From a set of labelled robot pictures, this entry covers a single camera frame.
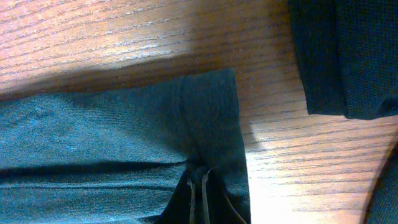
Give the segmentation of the dark teal t-shirt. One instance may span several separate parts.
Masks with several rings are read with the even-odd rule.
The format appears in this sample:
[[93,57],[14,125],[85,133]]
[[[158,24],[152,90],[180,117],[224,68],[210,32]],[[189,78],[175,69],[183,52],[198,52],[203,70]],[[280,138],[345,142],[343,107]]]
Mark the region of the dark teal t-shirt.
[[2,223],[157,223],[182,174],[212,169],[251,221],[234,72],[1,103]]

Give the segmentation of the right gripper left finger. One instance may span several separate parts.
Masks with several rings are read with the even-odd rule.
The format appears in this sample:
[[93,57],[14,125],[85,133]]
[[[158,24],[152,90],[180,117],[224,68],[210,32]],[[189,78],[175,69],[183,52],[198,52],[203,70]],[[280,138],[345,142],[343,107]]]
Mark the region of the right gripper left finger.
[[195,223],[195,184],[190,174],[182,174],[157,224]]

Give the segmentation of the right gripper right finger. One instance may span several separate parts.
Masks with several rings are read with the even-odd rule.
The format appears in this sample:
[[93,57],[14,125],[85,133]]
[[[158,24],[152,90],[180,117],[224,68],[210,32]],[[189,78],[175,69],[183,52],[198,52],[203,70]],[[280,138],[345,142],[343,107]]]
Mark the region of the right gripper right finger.
[[230,202],[223,184],[210,169],[201,180],[205,224],[246,224]]

